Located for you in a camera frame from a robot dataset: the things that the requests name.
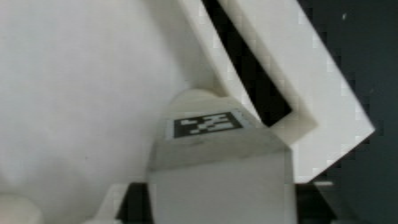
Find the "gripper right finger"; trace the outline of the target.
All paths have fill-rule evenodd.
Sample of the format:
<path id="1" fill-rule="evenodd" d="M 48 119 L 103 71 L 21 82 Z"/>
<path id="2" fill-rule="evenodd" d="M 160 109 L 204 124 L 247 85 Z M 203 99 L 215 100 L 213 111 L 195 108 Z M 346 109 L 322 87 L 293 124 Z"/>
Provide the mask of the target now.
<path id="1" fill-rule="evenodd" d="M 355 224 L 355 214 L 332 181 L 297 185 L 298 224 Z"/>

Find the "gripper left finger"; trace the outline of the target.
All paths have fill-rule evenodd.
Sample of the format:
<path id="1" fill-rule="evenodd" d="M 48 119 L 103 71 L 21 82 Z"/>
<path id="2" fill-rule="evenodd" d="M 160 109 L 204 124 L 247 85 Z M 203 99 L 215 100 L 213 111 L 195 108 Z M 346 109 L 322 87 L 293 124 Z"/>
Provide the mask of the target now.
<path id="1" fill-rule="evenodd" d="M 151 224 L 151 203 L 146 183 L 114 184 L 87 224 Z"/>

